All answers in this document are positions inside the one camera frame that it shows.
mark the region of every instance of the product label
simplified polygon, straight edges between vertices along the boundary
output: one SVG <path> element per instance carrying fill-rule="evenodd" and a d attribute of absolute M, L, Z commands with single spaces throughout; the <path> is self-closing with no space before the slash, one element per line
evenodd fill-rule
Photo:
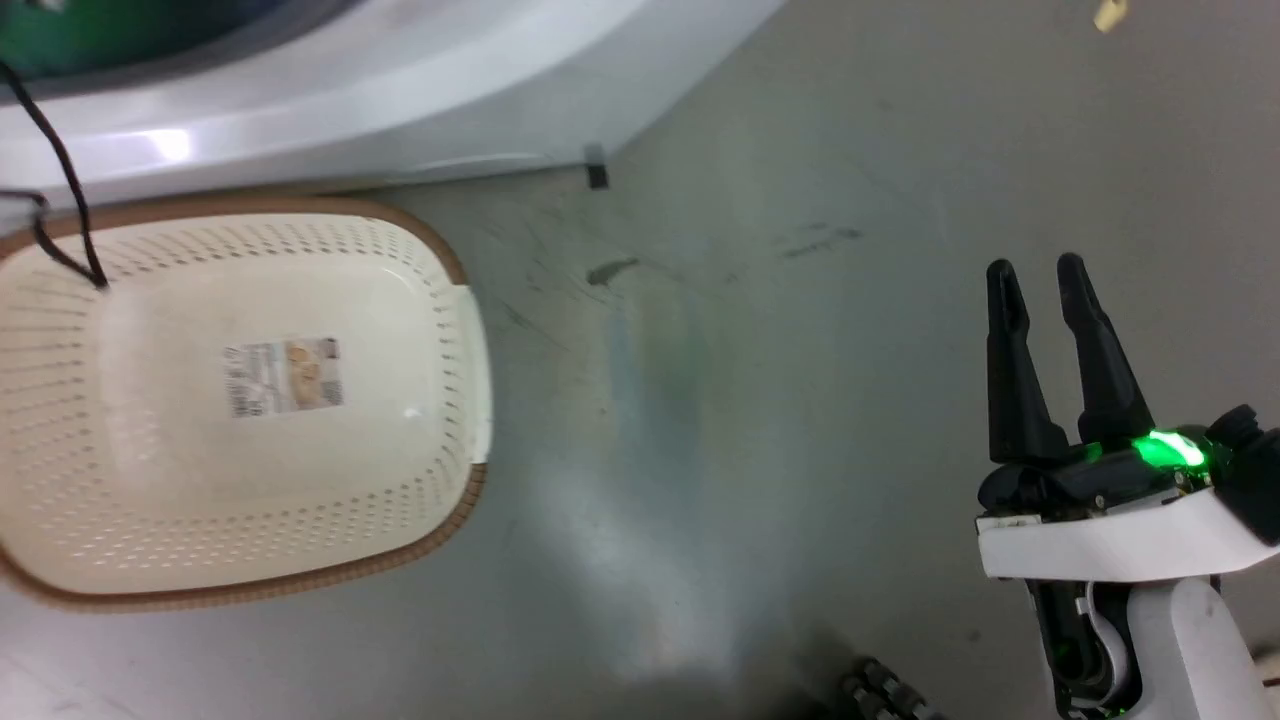
<path fill-rule="evenodd" d="M 262 418 L 342 405 L 338 341 L 253 342 L 223 348 L 233 418 Z"/>

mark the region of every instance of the black cable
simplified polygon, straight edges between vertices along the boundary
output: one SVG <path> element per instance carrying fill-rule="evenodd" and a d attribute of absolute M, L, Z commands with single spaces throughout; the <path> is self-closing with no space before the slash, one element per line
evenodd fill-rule
<path fill-rule="evenodd" d="M 49 233 L 45 232 L 45 214 L 49 211 L 49 199 L 40 192 L 24 190 L 0 191 L 0 196 L 23 197 L 35 202 L 36 209 L 31 218 L 31 229 L 36 236 L 36 243 L 40 245 L 40 249 L 58 263 L 76 270 L 81 275 L 84 275 L 88 282 L 93 283 L 93 287 L 105 290 L 108 287 L 106 273 L 102 272 L 102 264 L 99 263 L 97 251 L 93 250 L 93 241 L 90 238 L 88 202 L 84 201 L 84 191 L 81 187 L 79 178 L 76 177 L 76 168 L 72 167 L 72 158 L 67 152 L 67 146 L 63 145 L 63 140 L 58 137 L 58 131 L 55 131 L 54 126 L 49 123 L 49 118 L 40 111 L 40 108 L 36 106 L 36 101 L 31 99 L 31 94 L 27 92 L 27 87 L 22 83 L 22 78 L 19 78 L 18 73 L 13 72 L 13 68 L 6 65 L 3 60 L 0 60 L 0 76 L 4 76 L 5 83 L 8 83 L 9 88 L 13 91 L 13 96 L 18 99 L 18 102 L 22 104 L 22 109 L 31 117 L 31 122 L 36 123 L 36 127 L 40 128 L 41 133 L 44 133 L 49 145 L 52 146 L 54 154 L 58 155 L 58 164 L 63 167 L 63 174 L 67 176 L 67 184 L 70 187 L 72 196 L 76 199 L 76 210 L 79 214 L 81 237 L 84 240 L 84 258 L 88 260 L 88 268 L 63 252 L 61 249 L 54 245 L 54 241 L 49 238 Z"/>

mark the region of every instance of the gray floor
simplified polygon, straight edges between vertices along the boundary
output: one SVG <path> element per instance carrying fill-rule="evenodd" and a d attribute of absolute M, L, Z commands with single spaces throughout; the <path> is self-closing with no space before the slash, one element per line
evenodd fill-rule
<path fill-rule="evenodd" d="M 1280 10 L 1135 5 L 1103 37 L 1076 0 L 795 0 L 609 192 L 566 170 L 376 193 L 480 293 L 477 515 L 412 566 L 259 605 L 0 593 L 4 716 L 785 717 L 856 648 L 956 719 L 1051 717 L 1025 598 L 972 528 L 984 265 L 1019 266 L 1064 424 L 1064 250 L 1157 419 L 1280 423 L 1280 90 L 1251 69 Z M 1226 591 L 1280 638 L 1275 568 Z"/>

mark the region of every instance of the glowing green led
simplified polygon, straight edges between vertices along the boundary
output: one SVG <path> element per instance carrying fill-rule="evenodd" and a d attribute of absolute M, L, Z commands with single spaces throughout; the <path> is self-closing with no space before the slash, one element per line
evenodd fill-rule
<path fill-rule="evenodd" d="M 1153 468 L 1199 468 L 1207 461 L 1194 442 L 1178 433 L 1151 430 L 1133 441 L 1133 448 Z"/>

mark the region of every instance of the laundry basket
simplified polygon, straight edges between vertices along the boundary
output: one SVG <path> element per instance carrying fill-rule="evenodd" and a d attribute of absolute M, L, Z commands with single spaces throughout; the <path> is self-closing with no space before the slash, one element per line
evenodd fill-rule
<path fill-rule="evenodd" d="M 50 234 L 83 260 L 76 225 Z M 90 610 L 271 597 L 394 568 L 470 515 L 484 332 L 397 210 L 220 199 L 99 211 L 110 288 L 0 241 L 0 543 Z"/>

